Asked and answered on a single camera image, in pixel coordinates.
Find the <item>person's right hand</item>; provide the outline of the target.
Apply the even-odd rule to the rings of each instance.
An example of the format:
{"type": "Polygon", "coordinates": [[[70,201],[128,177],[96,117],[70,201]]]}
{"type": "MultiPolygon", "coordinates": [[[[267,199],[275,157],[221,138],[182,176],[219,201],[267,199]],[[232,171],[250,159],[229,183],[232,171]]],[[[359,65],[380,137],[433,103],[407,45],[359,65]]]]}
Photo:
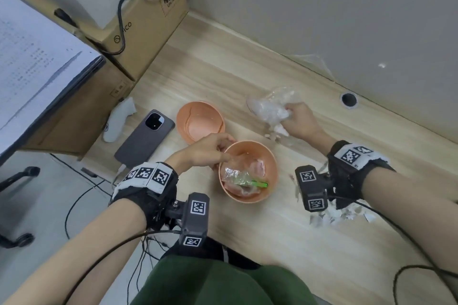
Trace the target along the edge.
{"type": "Polygon", "coordinates": [[[290,103],[285,108],[290,115],[281,124],[288,134],[305,141],[323,156],[327,156],[337,140],[319,125],[312,110],[304,102],[290,103]]]}

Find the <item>person's left hand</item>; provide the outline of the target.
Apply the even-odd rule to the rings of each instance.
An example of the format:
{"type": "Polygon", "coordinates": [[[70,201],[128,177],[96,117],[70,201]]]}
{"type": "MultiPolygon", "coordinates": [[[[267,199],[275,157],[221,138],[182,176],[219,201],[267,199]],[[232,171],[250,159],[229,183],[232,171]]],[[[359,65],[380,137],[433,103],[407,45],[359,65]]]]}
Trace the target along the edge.
{"type": "Polygon", "coordinates": [[[192,167],[210,167],[209,135],[186,148],[173,153],[164,162],[178,175],[188,171],[192,167]]]}

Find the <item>clear plastic bag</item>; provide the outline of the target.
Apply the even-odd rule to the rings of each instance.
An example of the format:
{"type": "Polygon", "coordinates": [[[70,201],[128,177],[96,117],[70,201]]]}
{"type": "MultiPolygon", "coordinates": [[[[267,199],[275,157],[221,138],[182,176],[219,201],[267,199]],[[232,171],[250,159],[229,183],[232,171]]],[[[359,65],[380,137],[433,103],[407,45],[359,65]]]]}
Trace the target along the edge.
{"type": "Polygon", "coordinates": [[[281,125],[288,116],[285,105],[301,102],[301,94],[292,87],[278,87],[264,96],[249,96],[246,104],[249,111],[266,126],[264,137],[282,144],[292,146],[292,137],[281,125]]]}

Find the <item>orange bowl with wrappers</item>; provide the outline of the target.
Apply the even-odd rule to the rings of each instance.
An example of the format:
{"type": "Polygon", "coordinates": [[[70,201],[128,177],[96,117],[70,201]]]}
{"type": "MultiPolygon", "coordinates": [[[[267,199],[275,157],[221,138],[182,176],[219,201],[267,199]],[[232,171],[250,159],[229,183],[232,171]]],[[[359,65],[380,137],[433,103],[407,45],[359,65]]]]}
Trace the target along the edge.
{"type": "Polygon", "coordinates": [[[267,188],[262,189],[260,193],[251,194],[247,197],[241,197],[233,194],[224,186],[224,181],[221,174],[223,165],[221,163],[218,169],[219,182],[225,193],[230,198],[238,201],[239,203],[255,204],[265,200],[268,196],[270,196],[278,183],[278,166],[274,154],[267,146],[252,140],[238,141],[227,147],[225,153],[230,154],[233,157],[248,154],[250,159],[262,161],[265,169],[265,176],[263,179],[266,180],[268,184],[267,188]]]}

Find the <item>person's right forearm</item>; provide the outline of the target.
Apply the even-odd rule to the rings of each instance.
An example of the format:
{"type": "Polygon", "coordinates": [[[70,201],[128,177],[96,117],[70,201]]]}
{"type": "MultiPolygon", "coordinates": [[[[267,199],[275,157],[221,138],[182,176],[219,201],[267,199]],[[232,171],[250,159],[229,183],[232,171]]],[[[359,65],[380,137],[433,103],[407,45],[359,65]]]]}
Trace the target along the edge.
{"type": "Polygon", "coordinates": [[[458,204],[380,167],[365,177],[362,195],[409,234],[438,267],[458,274],[458,204]]]}

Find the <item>person's left forearm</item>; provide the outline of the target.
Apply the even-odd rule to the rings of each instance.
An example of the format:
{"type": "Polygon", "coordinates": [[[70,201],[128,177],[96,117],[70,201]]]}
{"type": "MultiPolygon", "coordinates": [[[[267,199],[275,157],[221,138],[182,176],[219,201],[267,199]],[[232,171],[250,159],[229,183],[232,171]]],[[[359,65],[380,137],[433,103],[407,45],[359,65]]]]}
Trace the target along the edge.
{"type": "MultiPolygon", "coordinates": [[[[79,278],[100,256],[145,229],[146,218],[137,204],[128,199],[116,201],[32,273],[3,305],[63,305],[79,278]]],[[[101,261],[66,305],[99,305],[139,240],[123,245],[101,261]]]]}

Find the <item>empty orange bowl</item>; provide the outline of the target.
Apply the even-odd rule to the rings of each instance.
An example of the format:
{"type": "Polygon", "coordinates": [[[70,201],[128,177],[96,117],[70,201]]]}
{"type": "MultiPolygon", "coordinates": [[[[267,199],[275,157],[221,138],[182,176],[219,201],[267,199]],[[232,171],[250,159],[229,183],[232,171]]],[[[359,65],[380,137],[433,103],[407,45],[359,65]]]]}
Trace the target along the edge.
{"type": "Polygon", "coordinates": [[[191,145],[213,133],[225,133],[225,121],[220,111],[204,101],[183,105],[176,115],[176,128],[182,139],[191,145]]]}

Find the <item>crumpled clear plastic wrappers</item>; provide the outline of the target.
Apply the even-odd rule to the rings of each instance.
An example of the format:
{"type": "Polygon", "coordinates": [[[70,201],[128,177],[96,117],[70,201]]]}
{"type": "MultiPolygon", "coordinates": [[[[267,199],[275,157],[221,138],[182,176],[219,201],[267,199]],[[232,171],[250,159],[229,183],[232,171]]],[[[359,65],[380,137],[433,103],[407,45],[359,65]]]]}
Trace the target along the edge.
{"type": "Polygon", "coordinates": [[[252,180],[263,181],[265,176],[264,164],[260,160],[240,158],[222,163],[222,178],[226,189],[233,194],[247,197],[251,194],[260,193],[262,189],[250,186],[252,180]]]}

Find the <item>grey smartphone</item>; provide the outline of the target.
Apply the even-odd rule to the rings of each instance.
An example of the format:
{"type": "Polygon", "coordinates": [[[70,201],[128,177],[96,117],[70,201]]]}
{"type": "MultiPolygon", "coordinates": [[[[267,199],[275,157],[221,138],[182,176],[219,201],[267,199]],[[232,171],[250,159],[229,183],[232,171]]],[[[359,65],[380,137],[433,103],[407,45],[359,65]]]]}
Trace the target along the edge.
{"type": "Polygon", "coordinates": [[[172,119],[157,110],[150,111],[115,152],[115,160],[128,169],[147,162],[174,128],[172,119]]]}

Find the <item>white handheld controller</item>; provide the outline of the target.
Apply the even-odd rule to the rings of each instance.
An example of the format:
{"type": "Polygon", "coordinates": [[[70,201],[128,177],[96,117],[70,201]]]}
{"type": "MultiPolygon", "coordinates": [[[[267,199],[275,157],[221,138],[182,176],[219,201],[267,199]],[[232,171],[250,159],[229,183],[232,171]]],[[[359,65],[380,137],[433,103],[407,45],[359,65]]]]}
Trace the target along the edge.
{"type": "Polygon", "coordinates": [[[104,142],[115,142],[121,135],[127,118],[136,113],[134,99],[128,97],[113,108],[106,122],[102,139],[104,142]]]}

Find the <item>pile of white scraps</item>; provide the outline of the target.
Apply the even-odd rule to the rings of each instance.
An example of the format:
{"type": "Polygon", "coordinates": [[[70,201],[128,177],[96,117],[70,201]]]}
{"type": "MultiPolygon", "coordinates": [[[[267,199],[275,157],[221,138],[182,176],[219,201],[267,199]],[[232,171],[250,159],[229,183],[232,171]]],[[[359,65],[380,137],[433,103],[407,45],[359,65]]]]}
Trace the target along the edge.
{"type": "MultiPolygon", "coordinates": [[[[331,178],[334,183],[332,194],[329,194],[329,204],[328,208],[323,212],[310,213],[310,225],[315,228],[337,225],[338,223],[345,220],[353,220],[357,217],[363,217],[367,222],[375,221],[375,214],[368,209],[368,204],[364,203],[360,205],[358,203],[352,202],[351,200],[338,199],[340,195],[336,192],[335,181],[331,178]]],[[[297,184],[296,176],[296,198],[300,199],[302,202],[300,190],[297,184]]]]}

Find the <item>brown cardboard box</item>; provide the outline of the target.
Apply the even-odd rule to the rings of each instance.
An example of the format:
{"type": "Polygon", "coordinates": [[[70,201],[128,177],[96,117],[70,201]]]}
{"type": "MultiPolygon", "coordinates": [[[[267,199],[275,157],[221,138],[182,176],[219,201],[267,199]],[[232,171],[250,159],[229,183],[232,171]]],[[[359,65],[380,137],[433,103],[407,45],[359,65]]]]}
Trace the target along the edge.
{"type": "Polygon", "coordinates": [[[83,157],[111,111],[128,97],[188,13],[186,0],[127,0],[122,10],[125,50],[106,59],[21,147],[23,151],[83,157]]]}

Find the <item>green trousers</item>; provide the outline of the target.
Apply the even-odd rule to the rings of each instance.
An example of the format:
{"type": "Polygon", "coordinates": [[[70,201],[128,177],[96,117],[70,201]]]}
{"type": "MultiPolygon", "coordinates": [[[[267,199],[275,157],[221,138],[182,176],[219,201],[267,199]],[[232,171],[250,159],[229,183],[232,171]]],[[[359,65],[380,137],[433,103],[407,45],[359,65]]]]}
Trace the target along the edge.
{"type": "Polygon", "coordinates": [[[255,270],[191,256],[162,258],[130,305],[318,305],[286,268],[255,270]]]}

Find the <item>stack of printed paper sheets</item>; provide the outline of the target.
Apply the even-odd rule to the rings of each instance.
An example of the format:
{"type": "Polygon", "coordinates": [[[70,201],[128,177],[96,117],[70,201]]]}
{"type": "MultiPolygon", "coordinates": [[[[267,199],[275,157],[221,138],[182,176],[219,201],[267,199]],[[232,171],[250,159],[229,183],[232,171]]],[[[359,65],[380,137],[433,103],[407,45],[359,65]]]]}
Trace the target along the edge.
{"type": "Polygon", "coordinates": [[[106,63],[22,0],[0,0],[0,166],[106,63]]]}

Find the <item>black chair base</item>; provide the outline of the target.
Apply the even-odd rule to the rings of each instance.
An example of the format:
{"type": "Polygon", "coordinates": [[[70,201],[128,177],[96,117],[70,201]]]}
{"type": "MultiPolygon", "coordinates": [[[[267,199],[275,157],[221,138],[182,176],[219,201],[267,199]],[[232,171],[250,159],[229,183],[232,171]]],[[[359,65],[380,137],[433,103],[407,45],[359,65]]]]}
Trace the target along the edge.
{"type": "MultiPolygon", "coordinates": [[[[22,178],[30,177],[38,177],[40,174],[41,169],[39,167],[30,166],[25,168],[23,171],[16,173],[15,175],[7,178],[0,182],[0,193],[15,184],[22,178]]],[[[0,247],[4,249],[12,249],[12,248],[22,248],[32,244],[35,240],[35,237],[31,233],[25,233],[20,237],[16,238],[15,240],[11,240],[8,237],[4,236],[0,233],[0,247]]]]}

